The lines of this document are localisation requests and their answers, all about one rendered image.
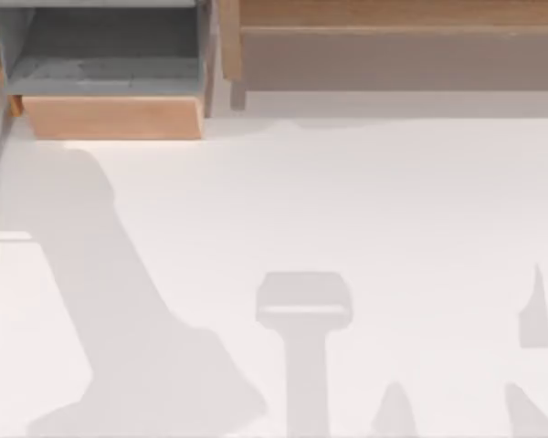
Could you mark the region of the pale wooden drawer front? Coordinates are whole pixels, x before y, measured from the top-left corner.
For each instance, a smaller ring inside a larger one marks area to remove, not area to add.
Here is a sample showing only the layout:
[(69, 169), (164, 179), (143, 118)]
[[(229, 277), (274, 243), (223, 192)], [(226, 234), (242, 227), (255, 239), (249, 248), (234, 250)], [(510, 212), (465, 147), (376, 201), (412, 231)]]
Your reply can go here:
[(24, 96), (43, 140), (198, 140), (205, 103), (182, 96)]

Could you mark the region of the wooden cupboard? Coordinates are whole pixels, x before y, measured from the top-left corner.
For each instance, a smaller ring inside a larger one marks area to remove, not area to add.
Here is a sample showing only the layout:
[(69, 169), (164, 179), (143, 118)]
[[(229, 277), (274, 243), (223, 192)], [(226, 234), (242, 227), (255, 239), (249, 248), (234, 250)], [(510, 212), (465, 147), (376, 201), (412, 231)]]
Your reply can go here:
[(216, 0), (248, 92), (548, 93), (548, 0)]

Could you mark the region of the pulled-out grey drawer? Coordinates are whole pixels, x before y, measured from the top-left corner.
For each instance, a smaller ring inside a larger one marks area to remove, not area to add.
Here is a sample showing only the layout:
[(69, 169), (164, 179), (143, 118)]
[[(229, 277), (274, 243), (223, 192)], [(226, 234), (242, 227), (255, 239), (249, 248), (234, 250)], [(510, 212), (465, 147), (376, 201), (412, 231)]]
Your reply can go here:
[(208, 0), (0, 0), (6, 90), (170, 96), (201, 90)]

